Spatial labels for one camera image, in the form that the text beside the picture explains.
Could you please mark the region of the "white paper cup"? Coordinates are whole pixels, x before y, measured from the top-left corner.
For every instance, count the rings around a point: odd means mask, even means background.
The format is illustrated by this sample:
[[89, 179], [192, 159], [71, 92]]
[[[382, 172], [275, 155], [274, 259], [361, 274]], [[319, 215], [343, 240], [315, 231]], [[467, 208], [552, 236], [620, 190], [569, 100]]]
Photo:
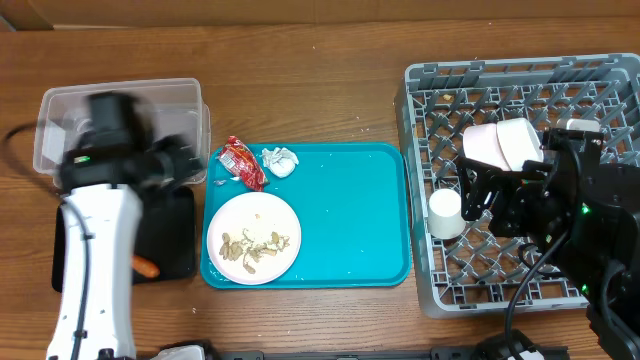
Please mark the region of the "white paper cup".
[[428, 200], [427, 225], [433, 237], [448, 240], [459, 236], [466, 221], [461, 215], [461, 197], [451, 189], [436, 190]]

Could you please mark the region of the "white bowl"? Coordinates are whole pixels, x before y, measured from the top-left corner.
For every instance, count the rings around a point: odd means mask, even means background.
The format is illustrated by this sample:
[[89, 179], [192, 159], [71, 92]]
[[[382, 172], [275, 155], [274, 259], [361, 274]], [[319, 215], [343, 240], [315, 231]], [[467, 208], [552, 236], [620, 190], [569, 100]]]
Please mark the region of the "white bowl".
[[463, 132], [463, 152], [466, 158], [510, 171], [498, 141], [497, 125], [494, 123], [466, 128]]
[[512, 171], [521, 171], [526, 161], [543, 161], [540, 140], [527, 119], [500, 121], [496, 130], [501, 151]]

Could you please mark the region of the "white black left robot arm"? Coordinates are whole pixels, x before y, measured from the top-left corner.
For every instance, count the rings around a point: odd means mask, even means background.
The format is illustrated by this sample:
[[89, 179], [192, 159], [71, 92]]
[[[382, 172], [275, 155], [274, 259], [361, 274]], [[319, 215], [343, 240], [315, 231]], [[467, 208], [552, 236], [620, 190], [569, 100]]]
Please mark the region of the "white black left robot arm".
[[133, 256], [144, 202], [177, 188], [203, 163], [180, 136], [155, 139], [139, 98], [110, 91], [87, 102], [93, 129], [58, 168], [64, 275], [46, 356], [133, 359]]

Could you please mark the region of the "red snack wrapper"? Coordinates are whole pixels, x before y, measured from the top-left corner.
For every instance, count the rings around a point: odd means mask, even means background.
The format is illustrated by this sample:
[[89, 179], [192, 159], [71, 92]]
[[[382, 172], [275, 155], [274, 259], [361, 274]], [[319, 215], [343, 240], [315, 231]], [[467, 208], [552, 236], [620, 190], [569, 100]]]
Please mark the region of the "red snack wrapper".
[[234, 177], [253, 191], [262, 192], [269, 181], [250, 149], [236, 136], [230, 136], [219, 152], [218, 160]]

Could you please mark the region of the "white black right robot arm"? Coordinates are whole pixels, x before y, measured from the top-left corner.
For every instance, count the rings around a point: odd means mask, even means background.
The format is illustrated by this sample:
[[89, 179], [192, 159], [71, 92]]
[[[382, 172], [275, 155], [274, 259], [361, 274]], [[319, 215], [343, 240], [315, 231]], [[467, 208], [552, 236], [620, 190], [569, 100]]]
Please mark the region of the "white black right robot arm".
[[590, 328], [611, 358], [638, 358], [639, 170], [601, 162], [603, 144], [598, 132], [554, 128], [542, 140], [555, 154], [551, 164], [526, 161], [516, 172], [457, 159], [463, 218], [489, 211], [493, 235], [527, 237], [540, 254], [507, 306], [503, 335], [479, 344], [476, 358], [567, 358], [566, 350], [540, 349], [513, 327], [515, 307], [544, 265], [587, 299]]

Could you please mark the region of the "white tissue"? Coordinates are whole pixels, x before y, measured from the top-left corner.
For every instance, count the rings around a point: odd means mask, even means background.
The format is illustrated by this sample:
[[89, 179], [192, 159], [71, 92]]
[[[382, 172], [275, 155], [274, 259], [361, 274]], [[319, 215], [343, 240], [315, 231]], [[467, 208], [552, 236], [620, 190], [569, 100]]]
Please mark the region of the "white tissue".
[[278, 178], [288, 177], [299, 164], [297, 155], [286, 147], [264, 148], [261, 158], [263, 166]]

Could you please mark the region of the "orange carrot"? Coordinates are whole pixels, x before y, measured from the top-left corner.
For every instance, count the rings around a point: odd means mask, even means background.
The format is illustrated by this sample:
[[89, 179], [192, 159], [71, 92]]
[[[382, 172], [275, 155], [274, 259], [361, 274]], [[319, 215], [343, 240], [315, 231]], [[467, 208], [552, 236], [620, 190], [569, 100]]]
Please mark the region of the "orange carrot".
[[160, 269], [156, 264], [138, 255], [132, 257], [132, 268], [137, 274], [147, 279], [154, 279], [160, 275]]

